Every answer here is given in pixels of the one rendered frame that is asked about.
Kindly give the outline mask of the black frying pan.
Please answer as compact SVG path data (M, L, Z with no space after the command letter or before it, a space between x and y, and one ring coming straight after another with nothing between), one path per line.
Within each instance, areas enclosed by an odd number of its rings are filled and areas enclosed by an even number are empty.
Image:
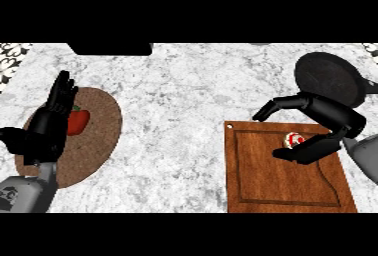
M357 108L369 94L378 95L378 81L366 79L340 56L326 52L304 54L295 63L294 79L301 91L319 94Z

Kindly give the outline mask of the black appliance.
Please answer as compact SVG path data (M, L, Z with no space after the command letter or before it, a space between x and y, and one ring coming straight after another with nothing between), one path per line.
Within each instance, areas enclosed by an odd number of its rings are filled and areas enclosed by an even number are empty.
M149 56L151 43L70 43L70 48L78 55L99 56Z

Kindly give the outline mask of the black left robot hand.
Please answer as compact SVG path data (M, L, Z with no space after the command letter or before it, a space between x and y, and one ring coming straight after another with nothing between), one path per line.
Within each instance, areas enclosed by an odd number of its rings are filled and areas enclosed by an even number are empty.
M0 141L10 154L24 156L25 165L56 162L62 155L77 92L70 72L61 71L46 104L34 113L28 129L0 128Z

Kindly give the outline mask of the brown wooden cutting board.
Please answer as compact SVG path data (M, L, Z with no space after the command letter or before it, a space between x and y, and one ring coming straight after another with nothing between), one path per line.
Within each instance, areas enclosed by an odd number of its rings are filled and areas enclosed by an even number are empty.
M318 124L225 123L228 211L354 213L346 174L335 154L309 165L278 159L285 136L325 134Z

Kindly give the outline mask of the round brown placemat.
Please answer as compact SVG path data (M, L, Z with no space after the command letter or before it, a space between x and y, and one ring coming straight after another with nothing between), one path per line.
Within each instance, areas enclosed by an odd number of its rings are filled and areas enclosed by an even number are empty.
M61 188L80 183L98 171L117 146L123 127L121 109L108 92L80 88L74 104L89 111L90 119L81 134L67 137L56 171Z

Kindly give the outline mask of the red and white cupcake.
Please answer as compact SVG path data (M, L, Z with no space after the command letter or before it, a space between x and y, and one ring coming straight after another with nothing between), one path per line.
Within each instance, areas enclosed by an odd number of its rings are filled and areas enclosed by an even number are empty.
M304 137L297 132L290 132L284 137L284 147L292 149L304 141Z

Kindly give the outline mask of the red bell pepper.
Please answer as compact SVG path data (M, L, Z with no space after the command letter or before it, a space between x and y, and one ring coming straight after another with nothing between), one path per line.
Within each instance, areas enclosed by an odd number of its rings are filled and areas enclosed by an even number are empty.
M78 106L72 107L72 111L68 118L68 136L80 135L84 131L90 120L90 112L83 110Z

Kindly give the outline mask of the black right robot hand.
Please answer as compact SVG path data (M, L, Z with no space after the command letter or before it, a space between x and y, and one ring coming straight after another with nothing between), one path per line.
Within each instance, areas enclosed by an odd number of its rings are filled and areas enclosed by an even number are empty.
M272 155L287 161L309 165L340 149L344 138L354 139L366 126L366 118L338 101L310 92L273 98L261 107L253 119L263 122L282 109L297 109L328 130L328 134L315 135L292 148L278 148Z

